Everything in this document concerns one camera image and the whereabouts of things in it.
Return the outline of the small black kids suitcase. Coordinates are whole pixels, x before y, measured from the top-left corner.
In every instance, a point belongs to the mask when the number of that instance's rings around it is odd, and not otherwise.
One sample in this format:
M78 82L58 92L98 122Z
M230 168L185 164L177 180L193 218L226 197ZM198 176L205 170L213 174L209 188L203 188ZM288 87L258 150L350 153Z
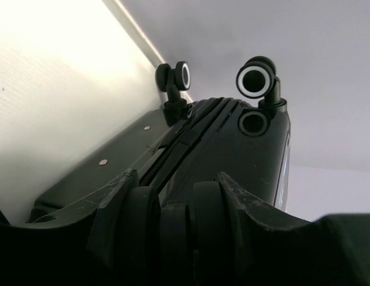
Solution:
M195 285L226 281L231 246L216 175L225 172L256 196L284 206L290 119L274 63L256 56L238 71L243 100L188 103L185 62L156 70L168 94L154 110L44 192L34 222L89 195L125 170L138 174L116 224L114 268L125 285ZM247 99L257 99L253 107Z

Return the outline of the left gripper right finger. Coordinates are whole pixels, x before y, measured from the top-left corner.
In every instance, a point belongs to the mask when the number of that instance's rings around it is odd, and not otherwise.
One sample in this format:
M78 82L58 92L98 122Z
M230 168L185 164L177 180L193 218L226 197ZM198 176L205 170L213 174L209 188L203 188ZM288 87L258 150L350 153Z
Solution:
M217 176L226 198L238 285L370 285L370 213L309 222Z

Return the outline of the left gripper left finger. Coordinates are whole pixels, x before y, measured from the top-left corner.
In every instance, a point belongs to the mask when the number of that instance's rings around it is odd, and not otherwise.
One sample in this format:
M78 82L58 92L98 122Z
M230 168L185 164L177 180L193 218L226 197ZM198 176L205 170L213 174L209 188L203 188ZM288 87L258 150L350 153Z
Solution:
M114 285L116 224L138 184L128 169L100 189L33 223L12 225L0 210L0 285Z

